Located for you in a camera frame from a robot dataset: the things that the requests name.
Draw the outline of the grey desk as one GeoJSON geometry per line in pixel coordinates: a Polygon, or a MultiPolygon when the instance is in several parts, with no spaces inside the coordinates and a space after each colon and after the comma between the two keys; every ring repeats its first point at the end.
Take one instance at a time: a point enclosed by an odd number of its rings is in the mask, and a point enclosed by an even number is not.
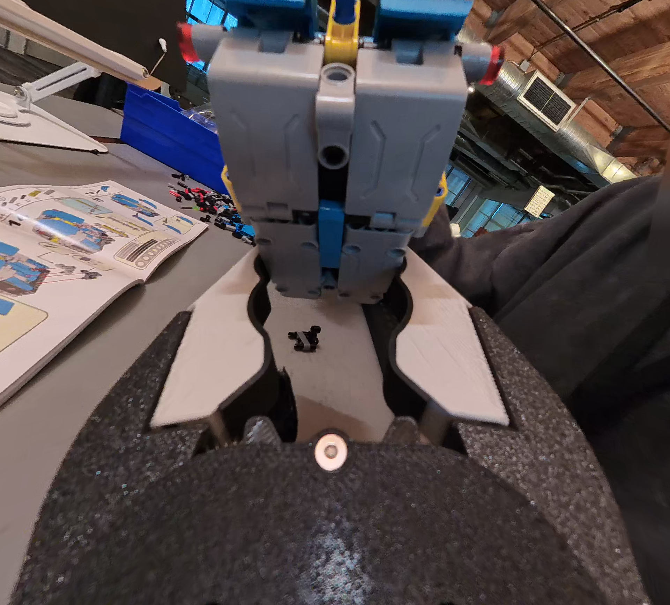
{"type": "MultiPolygon", "coordinates": [[[[1,146],[1,185],[78,185],[113,180],[160,204],[173,170],[136,149],[109,143],[101,156],[1,146]]],[[[1,603],[8,604],[50,484],[74,438],[114,383],[178,312],[188,309],[250,245],[212,227],[165,261],[145,285],[117,298],[1,409],[1,603]]],[[[357,442],[382,439],[393,420],[359,306],[290,300],[269,286],[266,329],[289,373],[298,441],[325,428],[357,442]],[[319,345],[297,352],[289,332],[319,325],[319,345]]]]}

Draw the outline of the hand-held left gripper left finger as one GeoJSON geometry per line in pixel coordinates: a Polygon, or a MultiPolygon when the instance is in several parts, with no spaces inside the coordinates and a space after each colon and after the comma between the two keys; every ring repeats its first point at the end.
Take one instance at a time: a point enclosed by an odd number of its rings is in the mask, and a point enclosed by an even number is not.
{"type": "Polygon", "coordinates": [[[150,418],[152,430],[205,424],[221,444],[234,442],[248,414],[235,404],[272,366],[264,323],[268,276],[249,251],[193,304],[170,370],[150,418]]]}

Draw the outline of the blue storage bin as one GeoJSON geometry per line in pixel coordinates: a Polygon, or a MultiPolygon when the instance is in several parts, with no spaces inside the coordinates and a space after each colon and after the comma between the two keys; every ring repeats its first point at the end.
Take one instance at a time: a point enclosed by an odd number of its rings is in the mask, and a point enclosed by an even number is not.
{"type": "Polygon", "coordinates": [[[128,84],[121,140],[179,174],[228,193],[217,134],[183,114],[172,98],[128,84]]]}

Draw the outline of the open instruction booklet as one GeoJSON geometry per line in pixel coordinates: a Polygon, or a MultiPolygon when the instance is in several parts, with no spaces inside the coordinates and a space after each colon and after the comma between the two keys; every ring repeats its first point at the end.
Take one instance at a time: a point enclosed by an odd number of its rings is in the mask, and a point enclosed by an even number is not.
{"type": "Polygon", "coordinates": [[[207,230],[113,181],[1,188],[1,404],[207,230]]]}

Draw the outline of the pile of small brick parts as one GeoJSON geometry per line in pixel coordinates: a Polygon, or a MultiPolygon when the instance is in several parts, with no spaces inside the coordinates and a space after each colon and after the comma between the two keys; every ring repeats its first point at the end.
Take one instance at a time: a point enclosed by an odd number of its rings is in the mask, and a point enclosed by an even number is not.
{"type": "Polygon", "coordinates": [[[182,208],[196,212],[203,223],[213,224],[230,232],[235,239],[256,246],[253,227],[245,223],[239,207],[229,194],[192,186],[184,173],[171,176],[176,182],[168,184],[169,194],[182,208]]]}

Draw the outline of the silver air duct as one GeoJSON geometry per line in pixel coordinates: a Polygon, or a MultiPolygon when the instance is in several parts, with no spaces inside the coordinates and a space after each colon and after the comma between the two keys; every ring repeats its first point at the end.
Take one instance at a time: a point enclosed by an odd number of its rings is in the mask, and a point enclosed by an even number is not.
{"type": "Polygon", "coordinates": [[[572,120],[558,132],[548,128],[519,104],[516,98],[532,72],[526,73],[517,64],[507,61],[500,68],[493,83],[477,82],[472,84],[472,88],[593,184],[602,187],[637,178],[630,168],[603,148],[576,121],[579,112],[577,104],[572,120]]]}

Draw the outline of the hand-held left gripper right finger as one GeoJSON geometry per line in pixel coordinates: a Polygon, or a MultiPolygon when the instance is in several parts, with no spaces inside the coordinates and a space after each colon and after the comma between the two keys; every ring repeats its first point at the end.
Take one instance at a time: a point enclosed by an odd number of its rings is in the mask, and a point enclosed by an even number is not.
{"type": "Polygon", "coordinates": [[[397,278],[407,310],[390,362],[426,402],[419,432],[442,444],[457,423],[509,428],[509,417],[476,332],[471,304],[417,255],[397,278]]]}

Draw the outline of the white vent grille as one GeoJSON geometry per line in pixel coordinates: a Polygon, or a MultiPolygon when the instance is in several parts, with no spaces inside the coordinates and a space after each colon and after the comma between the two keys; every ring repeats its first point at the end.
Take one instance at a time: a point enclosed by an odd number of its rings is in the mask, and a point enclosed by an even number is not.
{"type": "Polygon", "coordinates": [[[536,70],[529,74],[516,99],[555,132],[572,120],[577,108],[571,98],[536,70]]]}

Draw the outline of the white desk lamp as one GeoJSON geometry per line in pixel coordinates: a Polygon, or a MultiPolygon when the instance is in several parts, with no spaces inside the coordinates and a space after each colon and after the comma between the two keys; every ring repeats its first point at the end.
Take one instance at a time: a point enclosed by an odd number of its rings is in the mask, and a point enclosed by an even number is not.
{"type": "Polygon", "coordinates": [[[67,67],[21,84],[13,93],[1,92],[2,141],[105,154],[102,143],[38,107],[37,102],[102,73],[147,90],[161,85],[146,67],[38,13],[22,0],[1,0],[1,26],[74,59],[67,67]]]}

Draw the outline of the blue grey toy robot model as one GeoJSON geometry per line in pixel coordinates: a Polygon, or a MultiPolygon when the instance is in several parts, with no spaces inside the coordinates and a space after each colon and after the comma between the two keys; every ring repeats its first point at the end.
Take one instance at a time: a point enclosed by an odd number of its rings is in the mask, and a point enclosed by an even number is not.
{"type": "Polygon", "coordinates": [[[277,291],[375,304],[446,195],[468,87],[505,53],[457,35],[467,0],[379,0],[371,41],[360,0],[223,0],[230,31],[179,25],[207,80],[222,177],[277,291]]]}

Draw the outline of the black cross connector piece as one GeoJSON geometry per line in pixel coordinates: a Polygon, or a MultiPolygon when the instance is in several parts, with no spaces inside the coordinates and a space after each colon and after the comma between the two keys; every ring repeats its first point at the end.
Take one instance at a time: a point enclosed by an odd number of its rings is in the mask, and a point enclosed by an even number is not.
{"type": "Polygon", "coordinates": [[[313,334],[313,337],[314,337],[313,343],[315,345],[313,351],[315,351],[317,349],[318,345],[319,345],[319,334],[321,333],[321,330],[322,329],[319,325],[313,325],[313,326],[311,326],[311,328],[309,330],[300,330],[300,331],[295,331],[295,332],[289,332],[288,333],[288,339],[290,341],[293,341],[293,343],[295,344],[296,343],[297,332],[301,332],[301,331],[311,332],[313,334]]]}

